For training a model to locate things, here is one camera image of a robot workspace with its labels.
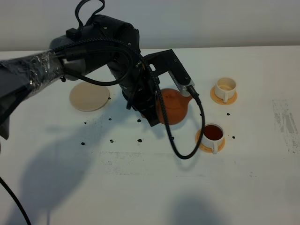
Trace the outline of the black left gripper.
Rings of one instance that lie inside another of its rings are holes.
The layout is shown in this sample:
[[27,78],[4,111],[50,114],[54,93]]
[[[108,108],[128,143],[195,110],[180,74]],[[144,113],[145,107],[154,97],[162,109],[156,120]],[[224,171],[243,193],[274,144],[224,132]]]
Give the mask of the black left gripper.
[[157,115],[157,91],[147,69],[133,68],[120,82],[120,87],[127,100],[127,108],[140,112],[151,127],[160,123]]

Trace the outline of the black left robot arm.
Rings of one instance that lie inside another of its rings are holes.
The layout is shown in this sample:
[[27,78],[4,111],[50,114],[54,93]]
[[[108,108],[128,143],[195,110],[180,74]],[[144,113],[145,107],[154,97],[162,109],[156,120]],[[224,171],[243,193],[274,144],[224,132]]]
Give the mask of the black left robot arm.
[[151,126],[159,80],[141,56],[139,31],[105,15],[94,15],[78,29],[54,39],[50,50],[0,62],[0,135],[9,137],[9,117],[24,100],[57,80],[83,80],[98,86],[119,85],[127,107]]

